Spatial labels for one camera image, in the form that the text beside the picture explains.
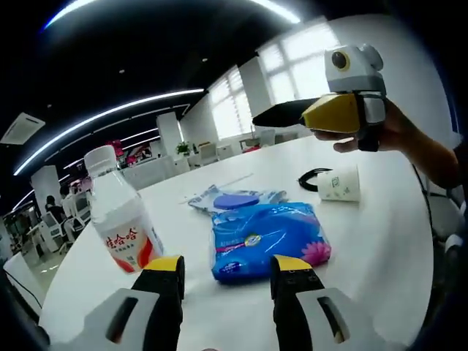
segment floor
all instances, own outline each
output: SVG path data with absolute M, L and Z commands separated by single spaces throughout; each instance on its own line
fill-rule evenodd
M 33 249 L 29 249 L 24 255 L 24 260 L 45 293 L 49 290 L 53 277 L 64 258 L 65 254 L 59 254 L 58 252 L 44 254 L 39 258 Z

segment white round table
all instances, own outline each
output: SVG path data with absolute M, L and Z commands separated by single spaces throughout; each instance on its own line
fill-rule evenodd
M 360 203 L 321 201 L 297 179 L 316 167 L 358 165 Z M 433 253 L 426 204 L 409 162 L 397 152 L 339 154 L 332 143 L 306 137 L 232 157 L 140 191 L 168 254 L 186 263 L 179 350 L 277 350 L 269 283 L 218 284 L 210 271 L 211 220 L 186 200 L 212 184 L 231 189 L 284 189 L 311 203 L 332 247 L 316 268 L 326 287 L 359 303 L 387 340 L 410 344 L 431 292 Z M 124 273 L 92 225 L 75 242 L 48 290 L 40 325 L 53 343 L 69 341 L 84 317 L 137 273 Z

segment human hand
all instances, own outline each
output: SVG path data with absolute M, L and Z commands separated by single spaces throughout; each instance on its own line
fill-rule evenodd
M 387 115 L 380 132 L 379 151 L 399 150 L 403 151 L 412 134 L 418 128 L 400 111 L 400 109 L 389 99 L 385 100 Z M 358 140 L 354 135 L 316 131 L 315 137 L 319 140 L 351 140 L 335 143 L 333 148 L 338 152 L 350 152 L 358 150 Z

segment blue plastic bag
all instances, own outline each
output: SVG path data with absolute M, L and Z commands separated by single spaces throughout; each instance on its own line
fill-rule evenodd
M 311 265 L 328 261 L 331 248 L 312 206 L 254 205 L 213 217 L 214 278 L 221 282 L 270 276 L 274 254 Z

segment plastic water bottle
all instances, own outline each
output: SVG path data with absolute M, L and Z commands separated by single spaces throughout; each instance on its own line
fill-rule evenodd
M 91 221 L 112 258 L 124 271 L 140 271 L 164 249 L 138 192 L 117 169 L 112 146 L 85 155 L 92 179 Z

